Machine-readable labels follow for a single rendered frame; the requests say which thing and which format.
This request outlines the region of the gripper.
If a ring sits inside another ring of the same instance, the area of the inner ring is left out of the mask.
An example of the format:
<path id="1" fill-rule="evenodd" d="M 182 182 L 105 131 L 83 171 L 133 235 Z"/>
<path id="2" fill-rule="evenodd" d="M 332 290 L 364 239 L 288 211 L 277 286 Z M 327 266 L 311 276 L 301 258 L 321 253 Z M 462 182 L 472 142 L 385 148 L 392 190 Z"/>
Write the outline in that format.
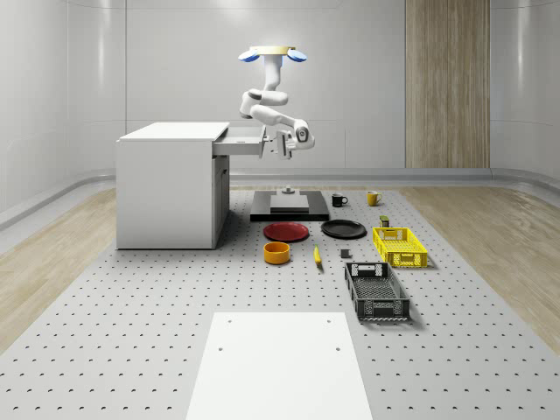
<path id="1" fill-rule="evenodd" d="M 271 142 L 273 154 L 282 160 L 291 159 L 292 151 L 296 149 L 297 139 L 290 130 L 278 130 L 275 139 Z"/>

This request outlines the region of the white drawer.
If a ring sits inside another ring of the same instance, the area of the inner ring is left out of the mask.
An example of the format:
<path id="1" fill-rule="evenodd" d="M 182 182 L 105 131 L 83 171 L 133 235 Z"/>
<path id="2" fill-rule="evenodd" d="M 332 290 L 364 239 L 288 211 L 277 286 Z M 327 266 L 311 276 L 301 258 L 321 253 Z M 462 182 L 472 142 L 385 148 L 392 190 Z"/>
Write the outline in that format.
<path id="1" fill-rule="evenodd" d="M 265 126 L 229 125 L 213 142 L 215 156 L 263 156 L 266 143 Z"/>

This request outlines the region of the red plate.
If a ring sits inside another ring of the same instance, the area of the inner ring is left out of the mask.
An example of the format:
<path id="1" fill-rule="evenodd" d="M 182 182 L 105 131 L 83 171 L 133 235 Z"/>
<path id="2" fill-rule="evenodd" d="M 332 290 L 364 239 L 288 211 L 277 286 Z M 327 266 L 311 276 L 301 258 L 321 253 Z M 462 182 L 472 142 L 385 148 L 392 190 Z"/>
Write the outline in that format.
<path id="1" fill-rule="evenodd" d="M 309 230 L 301 223 L 285 221 L 269 224 L 263 234 L 273 242 L 298 242 L 309 236 Z"/>

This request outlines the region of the black plate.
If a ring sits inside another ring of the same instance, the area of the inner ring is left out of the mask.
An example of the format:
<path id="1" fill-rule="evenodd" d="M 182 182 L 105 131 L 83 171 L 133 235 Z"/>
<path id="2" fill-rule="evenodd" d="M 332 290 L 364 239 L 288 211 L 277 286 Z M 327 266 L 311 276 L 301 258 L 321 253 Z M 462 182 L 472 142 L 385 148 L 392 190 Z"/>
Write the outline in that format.
<path id="1" fill-rule="evenodd" d="M 353 220 L 329 220 L 321 225 L 324 234 L 338 239 L 358 239 L 367 234 L 365 227 Z"/>

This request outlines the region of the yellow bowl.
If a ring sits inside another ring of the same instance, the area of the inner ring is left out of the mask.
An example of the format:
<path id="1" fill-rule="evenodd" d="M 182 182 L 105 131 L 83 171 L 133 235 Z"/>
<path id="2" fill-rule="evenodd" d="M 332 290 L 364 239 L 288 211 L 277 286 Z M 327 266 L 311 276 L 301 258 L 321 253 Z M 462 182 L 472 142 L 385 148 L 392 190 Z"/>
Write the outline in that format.
<path id="1" fill-rule="evenodd" d="M 290 260 L 290 245 L 280 241 L 268 242 L 263 246 L 263 257 L 266 263 L 287 263 Z"/>

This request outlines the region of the white cabinet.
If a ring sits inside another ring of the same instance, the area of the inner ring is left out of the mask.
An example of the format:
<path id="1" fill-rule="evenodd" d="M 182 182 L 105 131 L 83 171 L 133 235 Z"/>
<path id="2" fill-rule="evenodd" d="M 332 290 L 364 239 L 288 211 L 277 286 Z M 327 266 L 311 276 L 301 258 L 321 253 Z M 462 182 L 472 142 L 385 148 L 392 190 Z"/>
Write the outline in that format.
<path id="1" fill-rule="evenodd" d="M 222 227 L 222 170 L 213 156 L 225 122 L 155 122 L 116 150 L 116 246 L 213 249 Z"/>

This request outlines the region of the yellow basket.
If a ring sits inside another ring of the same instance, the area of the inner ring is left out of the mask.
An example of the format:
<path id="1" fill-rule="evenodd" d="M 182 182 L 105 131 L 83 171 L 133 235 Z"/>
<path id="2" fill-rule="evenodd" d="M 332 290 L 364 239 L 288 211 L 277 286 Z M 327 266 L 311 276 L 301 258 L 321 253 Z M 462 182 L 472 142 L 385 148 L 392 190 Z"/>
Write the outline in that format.
<path id="1" fill-rule="evenodd" d="M 374 227 L 373 242 L 381 259 L 393 267 L 426 267 L 427 250 L 407 227 Z"/>

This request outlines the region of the dark grey basket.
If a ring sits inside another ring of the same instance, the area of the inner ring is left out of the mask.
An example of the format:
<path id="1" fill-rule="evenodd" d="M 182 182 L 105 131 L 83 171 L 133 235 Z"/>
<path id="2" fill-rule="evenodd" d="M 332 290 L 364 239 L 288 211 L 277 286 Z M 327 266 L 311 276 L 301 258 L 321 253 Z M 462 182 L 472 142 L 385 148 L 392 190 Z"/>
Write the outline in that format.
<path id="1" fill-rule="evenodd" d="M 359 319 L 407 319 L 410 298 L 386 262 L 347 262 L 346 285 Z"/>

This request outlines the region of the white board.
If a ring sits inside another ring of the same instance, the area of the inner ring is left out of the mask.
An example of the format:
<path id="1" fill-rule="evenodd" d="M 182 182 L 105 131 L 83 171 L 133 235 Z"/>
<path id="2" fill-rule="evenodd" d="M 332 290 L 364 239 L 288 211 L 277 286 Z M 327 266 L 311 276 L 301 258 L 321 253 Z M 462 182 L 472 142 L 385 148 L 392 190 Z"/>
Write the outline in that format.
<path id="1" fill-rule="evenodd" d="M 186 420 L 372 420 L 342 312 L 217 312 Z"/>

